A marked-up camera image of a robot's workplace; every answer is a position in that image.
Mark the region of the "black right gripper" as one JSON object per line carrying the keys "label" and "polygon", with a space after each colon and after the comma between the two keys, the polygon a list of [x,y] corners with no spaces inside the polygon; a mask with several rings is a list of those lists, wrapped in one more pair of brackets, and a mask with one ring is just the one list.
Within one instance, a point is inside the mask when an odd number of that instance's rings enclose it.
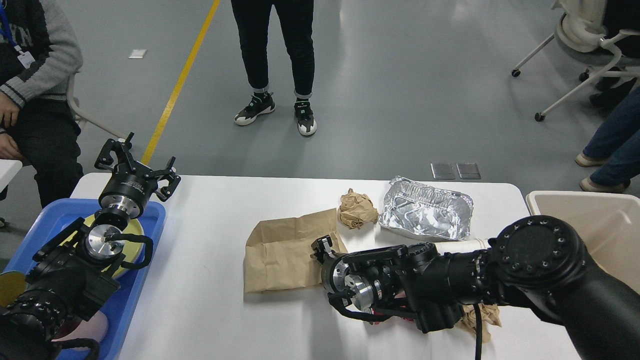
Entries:
{"label": "black right gripper", "polygon": [[334,252],[331,235],[324,235],[311,243],[311,259],[320,264],[320,278],[329,294],[336,294],[352,288],[345,283],[350,267],[343,262],[346,252]]}

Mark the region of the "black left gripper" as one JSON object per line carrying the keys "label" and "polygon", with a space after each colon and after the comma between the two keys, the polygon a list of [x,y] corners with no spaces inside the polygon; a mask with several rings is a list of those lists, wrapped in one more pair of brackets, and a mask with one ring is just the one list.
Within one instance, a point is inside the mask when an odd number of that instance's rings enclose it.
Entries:
{"label": "black left gripper", "polygon": [[112,173],[98,197],[100,207],[124,211],[130,219],[137,219],[144,213],[153,193],[161,202],[169,200],[182,180],[176,173],[174,156],[165,168],[153,171],[153,179],[132,174],[136,171],[136,161],[131,155],[134,136],[135,133],[130,132],[126,139],[109,138],[94,162],[94,168]]}

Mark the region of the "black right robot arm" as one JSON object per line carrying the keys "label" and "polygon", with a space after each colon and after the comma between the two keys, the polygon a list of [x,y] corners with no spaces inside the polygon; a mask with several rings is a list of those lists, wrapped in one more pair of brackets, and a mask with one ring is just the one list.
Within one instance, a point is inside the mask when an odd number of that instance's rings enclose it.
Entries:
{"label": "black right robot arm", "polygon": [[466,253],[429,242],[338,253],[325,235],[311,258],[327,301],[350,319],[412,319],[426,334],[452,328],[465,305],[515,306],[564,326],[583,360],[639,358],[639,294],[596,263],[569,223],[532,215],[488,242]]}

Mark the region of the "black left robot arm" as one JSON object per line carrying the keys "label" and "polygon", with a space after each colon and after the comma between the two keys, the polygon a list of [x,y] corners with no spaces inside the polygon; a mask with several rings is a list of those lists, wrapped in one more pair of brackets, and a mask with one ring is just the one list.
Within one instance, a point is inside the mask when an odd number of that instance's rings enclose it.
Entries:
{"label": "black left robot arm", "polygon": [[87,360],[99,357],[98,341],[80,337],[55,341],[68,321],[89,321],[121,288],[119,269],[139,271],[153,260],[154,241],[128,234],[130,221],[142,216],[152,195],[162,202],[176,191],[181,177],[175,158],[153,170],[131,155],[131,132],[124,140],[108,139],[94,166],[111,171],[98,198],[99,210],[89,225],[77,218],[32,257],[35,267],[26,287],[1,308],[3,360],[54,360],[63,350],[86,348]]}

